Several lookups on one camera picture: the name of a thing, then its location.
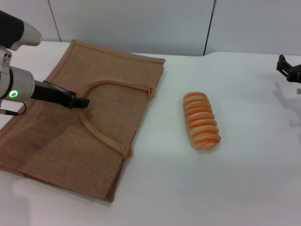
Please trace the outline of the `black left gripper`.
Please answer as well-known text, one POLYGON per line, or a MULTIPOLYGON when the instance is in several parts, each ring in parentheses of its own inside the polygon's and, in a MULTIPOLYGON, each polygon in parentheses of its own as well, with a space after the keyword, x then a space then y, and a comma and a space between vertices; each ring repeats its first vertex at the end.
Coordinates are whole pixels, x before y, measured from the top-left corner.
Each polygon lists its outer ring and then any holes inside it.
POLYGON ((35 81, 32 99, 51 102, 66 108, 87 108, 90 100, 76 97, 76 93, 48 81, 35 81))

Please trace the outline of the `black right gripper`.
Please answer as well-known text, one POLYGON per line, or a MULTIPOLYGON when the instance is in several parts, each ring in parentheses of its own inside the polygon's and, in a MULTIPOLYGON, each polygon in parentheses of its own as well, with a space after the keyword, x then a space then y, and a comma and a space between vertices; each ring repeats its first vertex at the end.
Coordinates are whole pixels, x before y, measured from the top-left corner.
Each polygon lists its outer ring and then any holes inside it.
POLYGON ((291 66, 284 55, 279 56, 277 71, 287 77, 288 82, 301 83, 301 65, 291 66))

